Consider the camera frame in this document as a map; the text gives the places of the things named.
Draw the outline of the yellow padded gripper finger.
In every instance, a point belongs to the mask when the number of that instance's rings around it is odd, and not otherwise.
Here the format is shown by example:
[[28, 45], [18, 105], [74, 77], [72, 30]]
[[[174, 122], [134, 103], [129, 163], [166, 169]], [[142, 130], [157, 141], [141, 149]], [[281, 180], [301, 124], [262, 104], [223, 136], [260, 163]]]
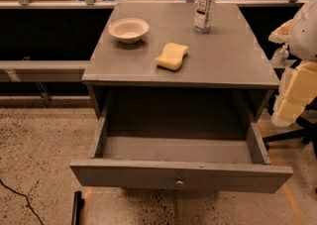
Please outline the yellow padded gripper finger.
[[288, 67], [282, 74], [275, 97], [272, 124], [277, 127], [290, 126], [316, 97], [317, 62], [305, 60], [296, 68]]
[[290, 19], [272, 31], [268, 36], [268, 40], [276, 44], [288, 43], [290, 39], [290, 27], [292, 22], [293, 20]]

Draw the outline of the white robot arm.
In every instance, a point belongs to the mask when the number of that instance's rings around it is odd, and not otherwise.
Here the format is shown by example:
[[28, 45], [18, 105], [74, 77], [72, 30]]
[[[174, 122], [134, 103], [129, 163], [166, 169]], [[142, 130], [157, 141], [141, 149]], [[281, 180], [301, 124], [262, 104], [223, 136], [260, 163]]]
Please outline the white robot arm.
[[288, 127], [317, 97], [317, 0], [308, 0], [268, 39], [276, 44], [288, 43], [290, 53], [301, 59], [295, 69], [287, 68], [282, 74], [273, 105], [271, 122]]

